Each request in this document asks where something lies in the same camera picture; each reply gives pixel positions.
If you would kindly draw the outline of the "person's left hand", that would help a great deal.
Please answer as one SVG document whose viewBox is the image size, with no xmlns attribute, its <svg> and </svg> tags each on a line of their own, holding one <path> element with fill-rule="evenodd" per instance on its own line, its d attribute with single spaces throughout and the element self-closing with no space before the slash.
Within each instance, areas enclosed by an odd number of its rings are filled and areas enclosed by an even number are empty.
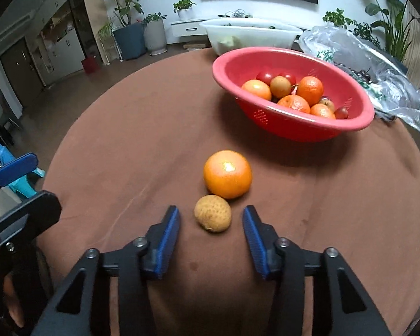
<svg viewBox="0 0 420 336">
<path fill-rule="evenodd" d="M 6 275 L 3 280 L 3 293 L 4 301 L 8 308 L 10 317 L 18 327 L 22 328 L 24 326 L 23 311 L 13 286 L 11 274 Z"/>
</svg>

